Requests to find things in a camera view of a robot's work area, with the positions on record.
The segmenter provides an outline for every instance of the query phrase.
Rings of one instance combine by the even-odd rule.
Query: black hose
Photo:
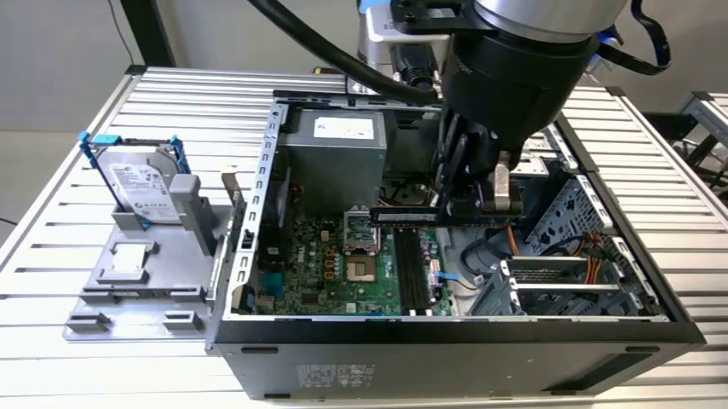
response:
[[[631,0],[631,17],[647,32],[654,47],[657,65],[649,64],[646,61],[603,43],[599,45],[595,54],[630,71],[643,75],[655,75],[670,67],[670,43],[667,42],[667,36],[665,35],[662,26],[659,26],[657,20],[645,16],[641,11],[641,3],[642,0]]]
[[[348,75],[364,87],[383,96],[414,105],[438,102],[436,91],[423,91],[396,83],[389,77],[344,53],[289,12],[277,0],[248,0],[271,23],[327,64]]]
[[[506,258],[510,258],[511,255],[507,254],[507,253],[503,253],[502,251],[499,251],[495,248],[495,246],[492,245],[492,243],[490,243],[484,237],[482,239],[476,239],[468,245],[464,246],[464,248],[459,252],[459,263],[463,265],[464,270],[472,275],[482,275],[484,277],[488,277],[490,273],[484,273],[484,272],[474,269],[472,267],[470,267],[470,264],[467,263],[467,256],[480,246],[484,247],[486,250],[490,251],[490,254],[492,254],[500,260],[504,260]]]

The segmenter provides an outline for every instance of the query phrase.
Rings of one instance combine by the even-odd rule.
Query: black cable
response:
[[[539,256],[550,256],[554,254],[558,250],[560,250],[560,247],[567,245],[571,241],[580,240],[583,236],[570,236],[568,238],[556,241],[552,243],[539,254]]]
[[[126,49],[128,60],[130,61],[130,64],[133,65],[132,52],[128,49],[126,41],[124,39],[124,35],[121,34],[121,29],[118,28],[118,22],[116,20],[116,12],[113,11],[113,4],[110,4],[110,0],[105,0],[105,2],[109,4],[110,17],[113,19],[113,25],[116,26],[116,33],[118,34],[118,38],[121,39],[121,44],[124,44],[124,49]]]
[[[459,284],[459,285],[462,286],[462,288],[464,288],[464,290],[470,290],[470,291],[476,291],[476,290],[478,290],[475,287],[470,287],[468,285],[466,285],[466,284],[464,284],[460,280],[458,280],[458,279],[448,279],[447,282]]]
[[[605,43],[599,44],[595,54],[630,71],[642,75],[655,75],[670,67],[670,43],[667,42],[667,36],[665,35],[662,26],[659,26],[657,20],[645,16],[641,10],[641,3],[641,0],[631,0],[631,17],[647,32],[654,47],[657,65],[649,64],[642,59],[626,54],[623,51],[619,51]]]
[[[396,189],[393,190],[393,193],[391,193],[389,199],[393,200],[396,198],[396,195],[399,194],[399,191],[402,188],[407,185],[410,185],[416,179],[419,179],[419,176],[410,176],[407,179],[403,180],[402,183],[396,186]]]
[[[707,188],[711,189],[713,187],[715,187],[715,185],[718,184],[718,182],[722,179],[723,175],[725,175],[725,169],[722,169],[719,172],[717,172],[715,178],[709,183]]]
[[[10,224],[11,226],[17,226],[17,225],[18,225],[17,222],[13,222],[11,220],[5,219],[3,217],[0,217],[0,222],[5,222],[5,223]]]
[[[389,77],[344,53],[317,34],[277,0],[248,0],[271,23],[327,64],[364,87],[395,100],[415,105],[436,103],[436,91],[423,91],[396,83]]]

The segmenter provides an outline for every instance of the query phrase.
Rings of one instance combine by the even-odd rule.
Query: robotic arm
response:
[[[594,54],[646,75],[670,50],[658,23],[631,0],[654,45],[657,66],[599,43],[627,0],[392,0],[393,27],[412,36],[450,35],[440,78],[442,113],[432,158],[438,216],[514,216],[508,171],[527,137],[555,119]],[[249,0],[287,35],[363,86],[392,99],[438,102],[422,83],[404,84],[337,49],[276,0]]]

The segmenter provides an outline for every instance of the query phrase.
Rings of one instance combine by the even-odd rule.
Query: green circuit board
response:
[[[265,303],[256,303],[259,314],[402,315],[391,231],[379,232],[376,256],[344,255],[343,231],[343,217],[295,218],[281,297],[275,300],[267,297]],[[436,245],[434,231],[419,231],[419,240],[427,249]],[[442,265],[439,255],[431,257]],[[424,280],[428,273],[430,263],[423,260]],[[431,306],[432,314],[450,315],[447,290],[440,287],[440,291],[440,300]]]

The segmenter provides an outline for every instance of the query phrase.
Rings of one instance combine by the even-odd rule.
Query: hard drive label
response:
[[[158,170],[146,164],[110,164],[109,169],[133,213],[149,222],[178,222],[180,217]]]

